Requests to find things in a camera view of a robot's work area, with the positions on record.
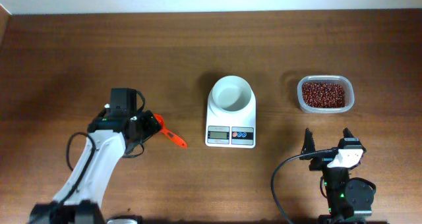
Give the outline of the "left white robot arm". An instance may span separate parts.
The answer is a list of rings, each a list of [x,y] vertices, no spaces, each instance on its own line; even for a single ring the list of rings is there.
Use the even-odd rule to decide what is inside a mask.
[[[137,99],[144,96],[136,89],[111,89],[110,102],[81,134],[86,144],[69,179],[50,203],[33,207],[29,223],[108,222],[100,208],[115,166],[122,158],[135,158],[134,149],[162,128]]]

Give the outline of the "orange plastic measuring scoop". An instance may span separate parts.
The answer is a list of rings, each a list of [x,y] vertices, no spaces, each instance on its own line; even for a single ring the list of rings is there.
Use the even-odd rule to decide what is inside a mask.
[[[174,144],[178,145],[181,148],[188,148],[188,145],[184,139],[176,135],[174,132],[170,131],[166,128],[164,123],[164,118],[159,114],[154,114],[155,119],[159,122],[161,126],[161,133],[164,134],[167,138],[169,138]]]

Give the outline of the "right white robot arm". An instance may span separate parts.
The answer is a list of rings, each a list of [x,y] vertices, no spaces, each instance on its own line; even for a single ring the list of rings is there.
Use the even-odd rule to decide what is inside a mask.
[[[316,150],[313,134],[305,129],[301,159],[309,160],[310,171],[320,171],[320,191],[328,203],[329,214],[320,215],[318,223],[365,223],[372,215],[371,205],[376,185],[366,179],[350,177],[366,152],[361,141],[348,128],[336,147]]]

